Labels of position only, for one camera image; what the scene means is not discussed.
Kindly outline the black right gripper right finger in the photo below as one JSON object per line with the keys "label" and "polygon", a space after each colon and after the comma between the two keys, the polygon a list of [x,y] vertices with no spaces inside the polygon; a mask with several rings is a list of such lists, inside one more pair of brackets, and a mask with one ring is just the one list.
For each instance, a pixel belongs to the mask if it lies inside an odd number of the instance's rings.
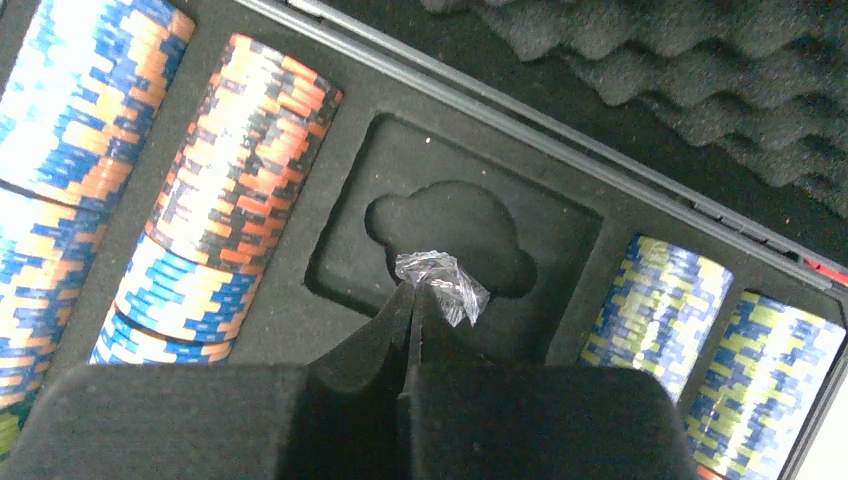
{"label": "black right gripper right finger", "polygon": [[693,479],[675,404],[619,367],[495,365],[455,350],[435,293],[415,292],[401,394],[406,479]]}

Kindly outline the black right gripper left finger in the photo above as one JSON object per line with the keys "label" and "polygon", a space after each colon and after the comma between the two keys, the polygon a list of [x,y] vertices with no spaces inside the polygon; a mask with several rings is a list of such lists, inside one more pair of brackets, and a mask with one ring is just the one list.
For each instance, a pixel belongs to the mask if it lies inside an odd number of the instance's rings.
{"label": "black right gripper left finger", "polygon": [[5,479],[280,479],[393,410],[414,288],[308,365],[88,365],[37,401]]}

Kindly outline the clear plastic wrap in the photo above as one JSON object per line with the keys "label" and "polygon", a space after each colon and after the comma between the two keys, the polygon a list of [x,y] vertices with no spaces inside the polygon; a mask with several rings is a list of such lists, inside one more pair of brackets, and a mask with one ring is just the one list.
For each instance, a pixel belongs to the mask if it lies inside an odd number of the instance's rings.
{"label": "clear plastic wrap", "polygon": [[445,320],[452,327],[464,320],[474,327],[491,298],[490,291],[470,275],[456,257],[446,252],[397,254],[394,272],[399,280],[415,288],[431,288]]}

